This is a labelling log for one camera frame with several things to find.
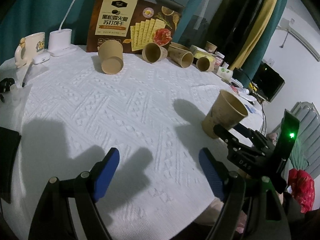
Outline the white green paper cup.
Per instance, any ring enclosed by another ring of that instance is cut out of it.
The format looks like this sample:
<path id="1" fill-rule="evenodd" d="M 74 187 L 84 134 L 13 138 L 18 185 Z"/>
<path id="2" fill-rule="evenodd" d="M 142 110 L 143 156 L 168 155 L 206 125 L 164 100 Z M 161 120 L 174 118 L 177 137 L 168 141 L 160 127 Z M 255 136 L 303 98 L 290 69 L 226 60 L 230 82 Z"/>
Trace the white green paper cup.
<path id="1" fill-rule="evenodd" d="M 224 67 L 219 67 L 216 74 L 221 79 L 229 82 L 233 76 L 233 71 Z"/>

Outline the small lying paper cup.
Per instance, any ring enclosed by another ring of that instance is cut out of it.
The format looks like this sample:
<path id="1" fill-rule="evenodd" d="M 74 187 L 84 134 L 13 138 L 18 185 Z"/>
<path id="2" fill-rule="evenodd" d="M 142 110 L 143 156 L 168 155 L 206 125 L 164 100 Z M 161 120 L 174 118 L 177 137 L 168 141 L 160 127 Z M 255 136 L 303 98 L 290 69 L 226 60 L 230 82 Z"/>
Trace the small lying paper cup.
<path id="1" fill-rule="evenodd" d="M 215 59 L 209 59 L 207 57 L 201 57 L 197 60 L 196 66 L 201 72 L 212 72 L 215 66 Z"/>

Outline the upside-down brown paper cup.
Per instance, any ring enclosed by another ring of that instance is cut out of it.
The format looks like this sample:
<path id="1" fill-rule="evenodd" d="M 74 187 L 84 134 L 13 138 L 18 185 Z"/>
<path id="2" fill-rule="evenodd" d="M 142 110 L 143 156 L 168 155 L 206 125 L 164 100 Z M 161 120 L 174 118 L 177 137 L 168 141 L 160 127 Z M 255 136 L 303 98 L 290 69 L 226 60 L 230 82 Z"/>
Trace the upside-down brown paper cup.
<path id="1" fill-rule="evenodd" d="M 123 68 L 123 46 L 116 40 L 104 42 L 98 50 L 101 69 L 105 74 L 117 74 Z"/>

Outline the lying patterned paper cup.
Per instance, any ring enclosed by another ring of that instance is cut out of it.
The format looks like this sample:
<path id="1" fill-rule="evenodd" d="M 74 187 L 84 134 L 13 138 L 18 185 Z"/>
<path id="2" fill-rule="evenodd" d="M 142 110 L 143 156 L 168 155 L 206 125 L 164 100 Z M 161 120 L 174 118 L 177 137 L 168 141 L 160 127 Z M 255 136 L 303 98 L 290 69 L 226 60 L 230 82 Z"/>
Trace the lying patterned paper cup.
<path id="1" fill-rule="evenodd" d="M 194 60 L 192 52 L 173 46 L 169 47 L 168 55 L 182 68 L 188 68 Z"/>

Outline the lying brown paper cup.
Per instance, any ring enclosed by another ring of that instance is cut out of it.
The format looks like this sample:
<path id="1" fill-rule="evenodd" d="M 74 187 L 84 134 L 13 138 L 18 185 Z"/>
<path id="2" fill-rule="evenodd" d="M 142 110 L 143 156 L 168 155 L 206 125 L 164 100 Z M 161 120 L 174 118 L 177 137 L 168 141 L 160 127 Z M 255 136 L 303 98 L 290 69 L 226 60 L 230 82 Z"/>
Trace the lying brown paper cup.
<path id="1" fill-rule="evenodd" d="M 167 55 L 168 51 L 156 43 L 148 43 L 142 51 L 142 57 L 148 63 L 162 61 Z"/>

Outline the upright paper cup at back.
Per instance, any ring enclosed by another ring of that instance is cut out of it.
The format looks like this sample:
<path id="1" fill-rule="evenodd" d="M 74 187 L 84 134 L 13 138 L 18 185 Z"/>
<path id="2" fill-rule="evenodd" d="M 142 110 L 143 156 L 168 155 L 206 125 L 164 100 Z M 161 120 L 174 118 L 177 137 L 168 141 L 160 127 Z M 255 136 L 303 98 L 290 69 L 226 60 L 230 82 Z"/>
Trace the upright paper cup at back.
<path id="1" fill-rule="evenodd" d="M 204 49 L 208 53 L 214 53 L 217 49 L 217 46 L 207 41 Z"/>

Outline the red cloth bundle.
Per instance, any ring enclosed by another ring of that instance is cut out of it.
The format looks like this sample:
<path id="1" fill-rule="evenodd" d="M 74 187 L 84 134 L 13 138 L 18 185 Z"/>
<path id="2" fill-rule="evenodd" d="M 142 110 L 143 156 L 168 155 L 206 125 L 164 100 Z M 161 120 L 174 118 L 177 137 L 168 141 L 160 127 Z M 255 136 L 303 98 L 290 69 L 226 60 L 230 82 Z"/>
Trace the red cloth bundle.
<path id="1" fill-rule="evenodd" d="M 301 213 L 311 211 L 315 201 L 315 182 L 310 174 L 293 168 L 289 170 L 288 185 L 291 195 L 301 207 Z"/>

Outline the white embossed tablecloth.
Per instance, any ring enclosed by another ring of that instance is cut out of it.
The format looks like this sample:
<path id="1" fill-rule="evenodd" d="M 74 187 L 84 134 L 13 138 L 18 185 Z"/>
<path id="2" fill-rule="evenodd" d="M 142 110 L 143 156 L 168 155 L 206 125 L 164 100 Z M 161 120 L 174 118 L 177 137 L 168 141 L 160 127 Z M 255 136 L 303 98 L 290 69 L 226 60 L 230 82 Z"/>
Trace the white embossed tablecloth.
<path id="1" fill-rule="evenodd" d="M 222 89 L 213 73 L 170 60 L 149 64 L 124 55 L 115 75 L 99 70 L 84 48 L 53 57 L 27 87 L 5 95 L 1 126 L 22 138 L 4 218 L 27 239 L 42 191 L 51 177 L 74 178 L 110 148 L 120 163 L 99 213 L 114 239 L 171 239 L 213 201 L 198 162 L 206 147 L 229 170 L 227 146 L 201 123 Z"/>

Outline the grey padded headboard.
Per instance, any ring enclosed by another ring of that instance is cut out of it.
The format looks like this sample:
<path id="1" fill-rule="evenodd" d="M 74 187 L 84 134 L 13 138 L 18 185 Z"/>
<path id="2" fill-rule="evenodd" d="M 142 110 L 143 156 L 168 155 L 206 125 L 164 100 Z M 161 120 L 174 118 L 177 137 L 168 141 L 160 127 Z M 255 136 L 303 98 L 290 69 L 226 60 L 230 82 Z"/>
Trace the grey padded headboard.
<path id="1" fill-rule="evenodd" d="M 306 172 L 315 179 L 319 175 L 319 112 L 313 103 L 297 102 L 291 114 L 300 121 L 297 139 L 309 163 Z"/>

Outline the black monitor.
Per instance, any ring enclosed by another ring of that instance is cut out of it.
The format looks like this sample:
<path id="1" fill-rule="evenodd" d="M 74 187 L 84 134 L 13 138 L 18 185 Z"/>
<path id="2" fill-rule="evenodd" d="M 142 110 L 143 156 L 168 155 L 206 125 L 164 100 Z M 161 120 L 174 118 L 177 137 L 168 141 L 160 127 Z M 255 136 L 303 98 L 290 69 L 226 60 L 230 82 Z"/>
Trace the black monitor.
<path id="1" fill-rule="evenodd" d="M 267 102 L 272 102 L 285 85 L 285 80 L 265 62 L 261 62 L 252 81 L 258 88 L 258 95 Z"/>

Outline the black pen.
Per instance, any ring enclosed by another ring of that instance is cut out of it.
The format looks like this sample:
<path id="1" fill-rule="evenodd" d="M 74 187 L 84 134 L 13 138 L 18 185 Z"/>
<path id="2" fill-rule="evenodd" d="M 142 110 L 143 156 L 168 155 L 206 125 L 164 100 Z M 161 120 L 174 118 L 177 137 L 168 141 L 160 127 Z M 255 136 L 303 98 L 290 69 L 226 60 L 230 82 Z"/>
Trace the black pen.
<path id="1" fill-rule="evenodd" d="M 31 61 L 31 63 L 28 66 L 27 71 L 25 72 L 25 76 L 24 76 L 23 81 L 22 81 L 22 88 L 24 88 L 27 85 L 28 78 L 29 78 L 30 72 L 32 70 L 32 67 L 33 67 L 33 61 Z"/>

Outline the yellow tissue box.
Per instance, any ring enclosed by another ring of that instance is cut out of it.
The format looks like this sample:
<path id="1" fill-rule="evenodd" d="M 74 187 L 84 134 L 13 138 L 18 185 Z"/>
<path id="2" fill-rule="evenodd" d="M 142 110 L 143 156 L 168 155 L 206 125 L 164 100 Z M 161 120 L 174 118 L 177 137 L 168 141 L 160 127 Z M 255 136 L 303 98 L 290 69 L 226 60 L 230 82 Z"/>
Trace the yellow tissue box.
<path id="1" fill-rule="evenodd" d="M 210 62 L 215 62 L 215 58 L 213 57 L 213 55 L 208 53 L 207 51 L 205 51 L 202 48 L 199 48 L 195 45 L 191 45 L 190 51 L 192 52 L 194 58 L 196 58 L 197 60 L 202 57 L 206 57 Z"/>

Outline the white earbuds case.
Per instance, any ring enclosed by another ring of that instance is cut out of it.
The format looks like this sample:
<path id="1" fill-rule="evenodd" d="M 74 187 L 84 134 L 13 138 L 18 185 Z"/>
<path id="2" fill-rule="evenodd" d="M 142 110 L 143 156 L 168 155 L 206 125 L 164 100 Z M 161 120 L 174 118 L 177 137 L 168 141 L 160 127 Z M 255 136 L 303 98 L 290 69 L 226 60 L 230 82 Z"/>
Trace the white earbuds case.
<path id="1" fill-rule="evenodd" d="M 50 60 L 49 53 L 42 53 L 33 57 L 33 64 L 42 64 Z"/>

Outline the white desk lamp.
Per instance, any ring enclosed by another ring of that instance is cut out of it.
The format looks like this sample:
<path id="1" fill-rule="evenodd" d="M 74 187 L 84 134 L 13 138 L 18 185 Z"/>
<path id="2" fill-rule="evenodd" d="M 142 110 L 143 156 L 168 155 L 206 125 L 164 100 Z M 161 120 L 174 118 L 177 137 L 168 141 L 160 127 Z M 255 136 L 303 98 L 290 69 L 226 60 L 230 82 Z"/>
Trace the white desk lamp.
<path id="1" fill-rule="evenodd" d="M 72 29 L 63 29 L 62 26 L 69 15 L 74 3 L 76 0 L 72 0 L 69 5 L 66 14 L 61 21 L 58 30 L 52 31 L 49 34 L 48 40 L 48 53 L 52 57 L 61 57 L 67 54 L 70 54 L 77 50 L 77 46 L 71 43 L 72 38 Z"/>

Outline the brown paper bowl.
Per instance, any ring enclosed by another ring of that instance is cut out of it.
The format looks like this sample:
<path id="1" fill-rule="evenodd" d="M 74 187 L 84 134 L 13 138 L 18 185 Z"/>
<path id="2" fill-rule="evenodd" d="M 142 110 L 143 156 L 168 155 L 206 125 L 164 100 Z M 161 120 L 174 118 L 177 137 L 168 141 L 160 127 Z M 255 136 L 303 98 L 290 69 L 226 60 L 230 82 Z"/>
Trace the brown paper bowl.
<path id="1" fill-rule="evenodd" d="M 186 46 L 181 45 L 179 43 L 175 43 L 175 42 L 171 42 L 169 45 L 169 48 L 182 49 L 182 50 L 186 50 L 186 51 L 191 52 L 191 50 L 189 48 L 187 48 Z"/>

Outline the cream cartoon mug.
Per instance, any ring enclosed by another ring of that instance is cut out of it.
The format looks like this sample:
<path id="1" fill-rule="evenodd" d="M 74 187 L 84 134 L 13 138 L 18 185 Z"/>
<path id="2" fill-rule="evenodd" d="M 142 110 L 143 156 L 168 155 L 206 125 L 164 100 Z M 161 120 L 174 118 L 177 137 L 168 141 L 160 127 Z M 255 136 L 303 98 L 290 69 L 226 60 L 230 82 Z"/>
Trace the cream cartoon mug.
<path id="1" fill-rule="evenodd" d="M 15 66 L 21 68 L 30 64 L 33 58 L 44 52 L 45 32 L 34 33 L 20 39 L 15 50 Z"/>

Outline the brown cracker box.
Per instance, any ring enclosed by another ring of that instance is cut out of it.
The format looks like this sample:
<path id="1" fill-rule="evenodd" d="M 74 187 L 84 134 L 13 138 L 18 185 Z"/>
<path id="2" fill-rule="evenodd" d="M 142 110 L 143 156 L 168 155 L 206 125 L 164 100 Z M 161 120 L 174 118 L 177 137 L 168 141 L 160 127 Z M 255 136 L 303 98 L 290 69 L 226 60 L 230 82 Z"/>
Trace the brown cracker box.
<path id="1" fill-rule="evenodd" d="M 87 51 L 116 40 L 124 53 L 139 54 L 149 43 L 168 49 L 184 7 L 173 0 L 95 0 Z"/>

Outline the teal curtain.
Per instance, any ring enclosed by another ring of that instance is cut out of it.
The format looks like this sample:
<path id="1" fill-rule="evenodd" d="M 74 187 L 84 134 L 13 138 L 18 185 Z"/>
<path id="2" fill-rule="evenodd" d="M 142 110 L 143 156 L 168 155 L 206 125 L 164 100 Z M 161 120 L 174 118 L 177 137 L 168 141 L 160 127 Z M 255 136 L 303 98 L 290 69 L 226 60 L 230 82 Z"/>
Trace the teal curtain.
<path id="1" fill-rule="evenodd" d="M 1 61 L 14 56 L 20 38 L 72 29 L 72 43 L 84 45 L 95 0 L 1 0 Z M 173 40 L 177 42 L 202 0 L 187 0 Z"/>

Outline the yellow curtain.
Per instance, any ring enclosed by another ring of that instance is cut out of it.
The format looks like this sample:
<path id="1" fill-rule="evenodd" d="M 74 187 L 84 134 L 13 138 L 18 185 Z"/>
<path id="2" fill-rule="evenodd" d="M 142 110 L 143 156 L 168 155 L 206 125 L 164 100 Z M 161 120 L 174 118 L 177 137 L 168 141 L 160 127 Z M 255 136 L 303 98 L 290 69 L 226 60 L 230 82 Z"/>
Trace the yellow curtain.
<path id="1" fill-rule="evenodd" d="M 259 12 L 255 23 L 249 33 L 249 36 L 244 43 L 240 53 L 237 55 L 234 62 L 229 66 L 230 70 L 239 69 L 242 67 L 250 53 L 253 51 L 258 41 L 262 37 L 273 13 L 278 4 L 278 0 L 264 0 L 261 11 Z"/>

